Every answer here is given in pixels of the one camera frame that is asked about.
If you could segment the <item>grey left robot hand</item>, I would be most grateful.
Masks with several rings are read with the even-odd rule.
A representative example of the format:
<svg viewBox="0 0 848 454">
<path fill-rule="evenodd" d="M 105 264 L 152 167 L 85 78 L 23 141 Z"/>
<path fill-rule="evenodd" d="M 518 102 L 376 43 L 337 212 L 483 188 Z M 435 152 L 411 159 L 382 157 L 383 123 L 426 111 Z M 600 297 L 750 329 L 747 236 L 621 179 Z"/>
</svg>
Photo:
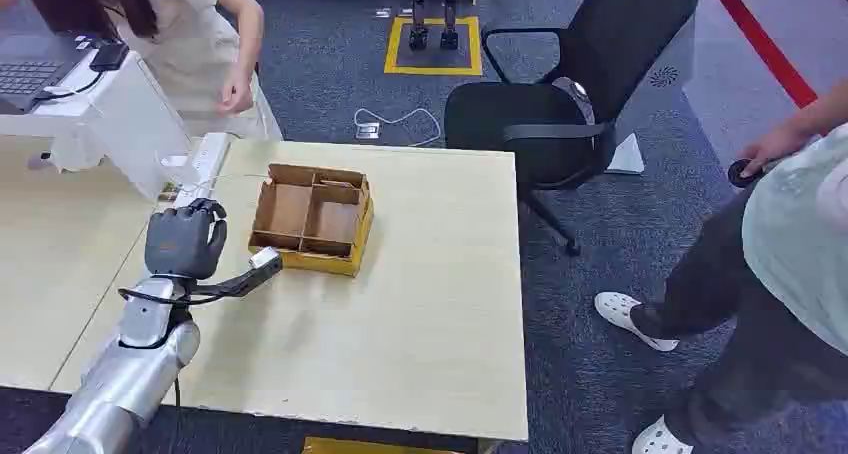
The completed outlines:
<svg viewBox="0 0 848 454">
<path fill-rule="evenodd" d="M 226 211 L 216 200 L 194 199 L 150 216 L 144 261 L 153 275 L 210 278 L 227 238 Z"/>
</svg>

